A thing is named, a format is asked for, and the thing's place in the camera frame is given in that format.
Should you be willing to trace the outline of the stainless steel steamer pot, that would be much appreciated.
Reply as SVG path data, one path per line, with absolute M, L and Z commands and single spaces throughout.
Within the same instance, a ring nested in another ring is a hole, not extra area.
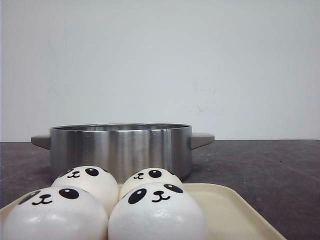
M 146 168 L 166 169 L 184 180 L 192 171 L 193 150 L 214 140 L 187 124 L 109 123 L 55 126 L 30 142 L 49 150 L 52 179 L 71 168 L 97 166 L 122 184 Z

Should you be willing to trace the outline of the panda bun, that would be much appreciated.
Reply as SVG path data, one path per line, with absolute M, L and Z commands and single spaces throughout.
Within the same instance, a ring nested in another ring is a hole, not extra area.
M 21 198 L 1 229 L 3 240 L 105 240 L 108 215 L 89 192 L 72 186 L 38 189 Z
M 110 240 L 204 240 L 207 221 L 184 188 L 166 182 L 142 184 L 126 193 L 108 223 Z
M 109 216 L 119 201 L 116 179 L 98 166 L 84 165 L 71 168 L 57 177 L 52 186 L 73 186 L 89 192 L 99 200 Z
M 178 187 L 183 186 L 183 183 L 175 174 L 164 168 L 144 168 L 134 173 L 124 182 L 119 192 L 119 199 L 140 185 L 157 182 L 173 184 Z

